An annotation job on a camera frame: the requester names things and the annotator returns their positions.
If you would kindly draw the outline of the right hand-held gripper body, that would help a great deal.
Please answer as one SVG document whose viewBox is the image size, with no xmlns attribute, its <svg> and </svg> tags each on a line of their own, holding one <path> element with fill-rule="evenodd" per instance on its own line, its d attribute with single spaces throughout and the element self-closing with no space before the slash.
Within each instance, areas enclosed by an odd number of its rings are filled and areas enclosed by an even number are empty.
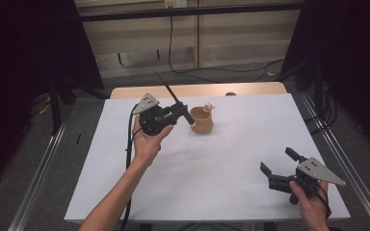
<svg viewBox="0 0 370 231">
<path fill-rule="evenodd" d="M 298 183 L 306 195 L 316 194 L 319 188 L 319 182 L 325 181 L 339 186 L 345 186 L 346 182 L 339 178 L 330 169 L 324 166 L 314 157 L 309 159 L 300 157 L 299 164 L 296 167 L 296 173 L 290 176 L 275 175 L 268 170 L 268 183 L 270 190 L 276 190 L 284 193 L 290 193 L 289 202 L 297 205 L 298 197 L 292 192 L 289 183 L 295 181 Z"/>
</svg>

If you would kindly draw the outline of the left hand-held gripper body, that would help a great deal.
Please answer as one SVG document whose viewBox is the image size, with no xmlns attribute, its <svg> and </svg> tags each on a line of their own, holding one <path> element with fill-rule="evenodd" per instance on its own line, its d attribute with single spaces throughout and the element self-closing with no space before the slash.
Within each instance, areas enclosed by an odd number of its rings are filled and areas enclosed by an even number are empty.
<svg viewBox="0 0 370 231">
<path fill-rule="evenodd" d="M 171 108 L 162 108 L 159 103 L 154 96 L 146 93 L 133 111 L 134 116 L 140 116 L 140 125 L 149 136 L 156 136 L 169 124 L 175 124 Z"/>
</svg>

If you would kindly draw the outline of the brown ceramic cup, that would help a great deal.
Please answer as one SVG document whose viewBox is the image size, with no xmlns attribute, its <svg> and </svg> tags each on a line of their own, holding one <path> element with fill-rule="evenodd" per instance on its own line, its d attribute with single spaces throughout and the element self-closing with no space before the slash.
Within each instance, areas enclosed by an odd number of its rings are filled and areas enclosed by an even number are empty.
<svg viewBox="0 0 370 231">
<path fill-rule="evenodd" d="M 198 134 L 208 134 L 213 128 L 212 111 L 215 106 L 211 103 L 206 103 L 202 107 L 194 107 L 191 110 L 191 116 L 195 121 L 192 130 Z"/>
</svg>

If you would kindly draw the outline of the person's left hand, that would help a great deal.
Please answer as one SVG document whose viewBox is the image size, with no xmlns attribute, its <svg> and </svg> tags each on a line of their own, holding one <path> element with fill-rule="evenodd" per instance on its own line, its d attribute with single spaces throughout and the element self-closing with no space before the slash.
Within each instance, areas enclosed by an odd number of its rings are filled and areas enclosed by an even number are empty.
<svg viewBox="0 0 370 231">
<path fill-rule="evenodd" d="M 148 168 L 160 151 L 163 139 L 170 134 L 173 126 L 168 125 L 158 135 L 149 136 L 144 133 L 139 119 L 140 118 L 138 116 L 135 117 L 135 124 L 133 128 L 135 156 L 132 164 L 135 166 Z"/>
</svg>

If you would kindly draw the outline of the person's right hand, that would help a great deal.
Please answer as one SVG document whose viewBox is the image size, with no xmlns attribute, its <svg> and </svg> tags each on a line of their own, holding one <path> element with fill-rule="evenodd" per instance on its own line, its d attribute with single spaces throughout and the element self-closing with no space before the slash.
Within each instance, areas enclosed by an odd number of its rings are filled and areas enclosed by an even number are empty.
<svg viewBox="0 0 370 231">
<path fill-rule="evenodd" d="M 327 209 L 324 203 L 313 195 L 306 195 L 295 181 L 289 183 L 292 193 L 298 197 L 300 213 L 305 231 L 330 231 L 327 224 Z"/>
</svg>

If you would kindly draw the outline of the wooden table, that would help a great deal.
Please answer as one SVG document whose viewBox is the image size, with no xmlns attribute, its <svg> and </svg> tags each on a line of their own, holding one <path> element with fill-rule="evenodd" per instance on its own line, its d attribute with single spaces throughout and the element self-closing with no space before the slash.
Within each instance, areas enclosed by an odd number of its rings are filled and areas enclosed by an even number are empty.
<svg viewBox="0 0 370 231">
<path fill-rule="evenodd" d="M 280 82 L 177 85 L 171 86 L 171 89 L 178 98 L 191 96 L 225 96 L 231 93 L 235 93 L 236 95 L 287 93 L 285 86 Z M 150 93 L 156 98 L 171 97 L 164 86 L 152 86 L 115 88 L 112 90 L 110 98 L 142 98 L 145 93 Z"/>
</svg>

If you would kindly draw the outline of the black metal stand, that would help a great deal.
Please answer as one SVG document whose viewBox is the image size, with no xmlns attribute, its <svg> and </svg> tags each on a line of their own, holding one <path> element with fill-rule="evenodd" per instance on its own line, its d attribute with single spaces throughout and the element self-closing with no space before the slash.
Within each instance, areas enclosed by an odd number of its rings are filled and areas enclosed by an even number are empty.
<svg viewBox="0 0 370 231">
<path fill-rule="evenodd" d="M 50 89 L 49 89 L 49 96 L 50 96 L 50 108 L 53 120 L 53 129 L 52 134 L 55 135 L 59 128 L 61 127 L 61 115 L 59 109 L 59 102 L 58 102 L 58 93 L 56 89 L 56 81 L 54 79 L 51 80 Z"/>
</svg>

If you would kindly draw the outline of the black horizontal bar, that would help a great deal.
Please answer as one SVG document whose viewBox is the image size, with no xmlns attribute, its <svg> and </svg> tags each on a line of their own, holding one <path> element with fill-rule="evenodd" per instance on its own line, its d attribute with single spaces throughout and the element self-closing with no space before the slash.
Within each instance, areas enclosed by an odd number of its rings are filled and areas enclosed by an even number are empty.
<svg viewBox="0 0 370 231">
<path fill-rule="evenodd" d="M 215 6 L 215 7 L 193 7 L 161 10 L 145 10 L 134 12 L 118 13 L 83 13 L 78 16 L 81 22 L 143 19 L 173 16 L 193 16 L 223 13 L 261 13 L 261 12 L 280 12 L 300 10 L 306 2 L 287 2 L 270 4 L 234 5 L 234 6 Z"/>
</svg>

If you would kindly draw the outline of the black curtain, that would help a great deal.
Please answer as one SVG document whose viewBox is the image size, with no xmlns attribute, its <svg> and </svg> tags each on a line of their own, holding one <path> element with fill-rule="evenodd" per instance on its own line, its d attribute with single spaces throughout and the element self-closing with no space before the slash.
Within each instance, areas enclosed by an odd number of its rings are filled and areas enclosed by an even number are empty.
<svg viewBox="0 0 370 231">
<path fill-rule="evenodd" d="M 370 135 L 370 0 L 303 0 L 282 73 L 320 73 Z"/>
<path fill-rule="evenodd" d="M 75 0 L 0 0 L 0 171 L 31 117 L 34 98 L 103 83 Z"/>
</svg>

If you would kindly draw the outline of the aluminium rail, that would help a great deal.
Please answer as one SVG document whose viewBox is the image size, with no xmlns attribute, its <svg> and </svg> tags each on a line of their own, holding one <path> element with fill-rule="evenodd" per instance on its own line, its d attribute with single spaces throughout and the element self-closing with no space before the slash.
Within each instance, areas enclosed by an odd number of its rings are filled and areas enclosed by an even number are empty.
<svg viewBox="0 0 370 231">
<path fill-rule="evenodd" d="M 320 119 L 319 115 L 316 113 L 315 103 L 311 97 L 307 93 L 303 93 L 301 95 L 301 99 L 304 102 L 308 112 L 314 116 L 314 121 L 317 125 L 317 131 L 322 134 L 335 160 L 340 165 L 343 173 L 347 177 L 347 185 L 352 187 L 353 191 L 360 200 L 360 204 L 370 218 L 370 190 L 360 178 L 360 175 L 347 156 L 347 153 L 344 151 L 339 141 L 335 137 L 333 131 L 326 122 Z"/>
<path fill-rule="evenodd" d="M 12 222 L 7 231 L 24 231 L 29 217 L 33 211 L 33 208 L 38 199 L 40 189 L 43 185 L 43 181 L 47 175 L 47 171 L 50 168 L 52 159 L 59 147 L 59 144 L 64 135 L 67 127 L 68 119 L 66 118 L 61 124 L 54 135 L 51 136 L 49 144 L 47 145 L 40 165 L 35 172 L 31 184 L 29 185 L 26 193 L 24 194 L 20 205 L 18 206 L 15 215 L 13 216 Z"/>
</svg>

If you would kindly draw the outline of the white wall socket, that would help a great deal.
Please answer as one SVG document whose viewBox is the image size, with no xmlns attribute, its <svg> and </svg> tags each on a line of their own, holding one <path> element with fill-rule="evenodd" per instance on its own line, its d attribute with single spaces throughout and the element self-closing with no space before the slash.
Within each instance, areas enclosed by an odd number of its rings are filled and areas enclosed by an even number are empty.
<svg viewBox="0 0 370 231">
<path fill-rule="evenodd" d="M 186 8 L 188 6 L 187 0 L 164 0 L 166 9 Z"/>
</svg>

